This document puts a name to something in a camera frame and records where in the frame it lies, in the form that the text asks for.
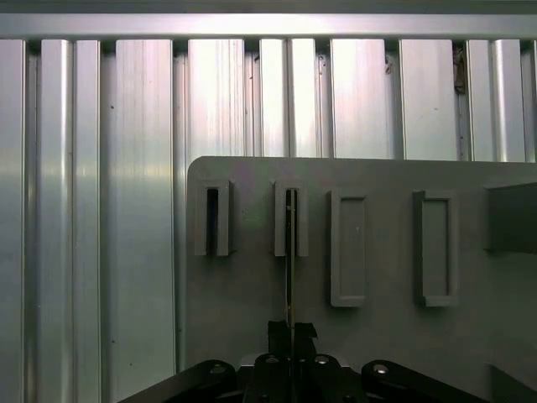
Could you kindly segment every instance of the metal wall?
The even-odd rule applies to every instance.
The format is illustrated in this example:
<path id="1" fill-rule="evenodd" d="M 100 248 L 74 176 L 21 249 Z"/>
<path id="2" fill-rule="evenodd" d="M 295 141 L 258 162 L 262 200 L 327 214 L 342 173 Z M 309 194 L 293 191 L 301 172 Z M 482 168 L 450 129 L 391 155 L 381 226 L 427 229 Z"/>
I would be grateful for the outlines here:
<path id="1" fill-rule="evenodd" d="M 201 155 L 534 162 L 536 27 L 0 15 L 0 400 L 113 402 L 182 367 Z"/>

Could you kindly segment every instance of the screw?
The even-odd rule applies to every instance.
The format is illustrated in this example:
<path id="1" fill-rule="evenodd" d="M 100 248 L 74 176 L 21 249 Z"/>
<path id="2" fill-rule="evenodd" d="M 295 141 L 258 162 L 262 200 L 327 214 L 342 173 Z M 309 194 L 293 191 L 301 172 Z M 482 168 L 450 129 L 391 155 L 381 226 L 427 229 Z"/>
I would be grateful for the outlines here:
<path id="1" fill-rule="evenodd" d="M 223 374 L 224 372 L 226 372 L 226 369 L 224 367 L 222 367 L 220 364 L 216 364 L 211 369 L 211 374 L 213 374 L 213 375 L 215 375 L 215 374 Z"/>
<path id="2" fill-rule="evenodd" d="M 377 373 L 377 374 L 385 375 L 385 374 L 388 373 L 388 368 L 386 368 L 382 364 L 375 364 L 373 366 L 373 371 L 375 371 L 375 373 Z"/>
<path id="3" fill-rule="evenodd" d="M 327 364 L 328 361 L 330 360 L 324 355 L 318 355 L 317 357 L 315 357 L 315 362 L 321 365 Z"/>

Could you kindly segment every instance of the rectangular slot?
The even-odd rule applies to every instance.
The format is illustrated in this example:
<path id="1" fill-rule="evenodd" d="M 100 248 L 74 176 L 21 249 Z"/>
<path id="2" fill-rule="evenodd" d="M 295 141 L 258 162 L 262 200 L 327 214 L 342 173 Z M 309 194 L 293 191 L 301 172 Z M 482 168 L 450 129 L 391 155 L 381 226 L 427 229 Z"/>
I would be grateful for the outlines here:
<path id="1" fill-rule="evenodd" d="M 207 189 L 206 251 L 215 254 L 218 248 L 218 189 Z"/>
<path id="2" fill-rule="evenodd" d="M 274 184 L 274 256 L 286 255 L 287 195 L 296 192 L 296 255 L 308 255 L 308 196 L 298 181 L 276 181 Z"/>
<path id="3" fill-rule="evenodd" d="M 331 193 L 331 304 L 357 307 L 365 301 L 365 196 Z"/>
<path id="4" fill-rule="evenodd" d="M 450 192 L 414 193 L 416 297 L 425 306 L 451 306 L 457 294 L 456 201 Z"/>
<path id="5" fill-rule="evenodd" d="M 196 256 L 230 254 L 230 181 L 201 181 L 196 203 Z"/>

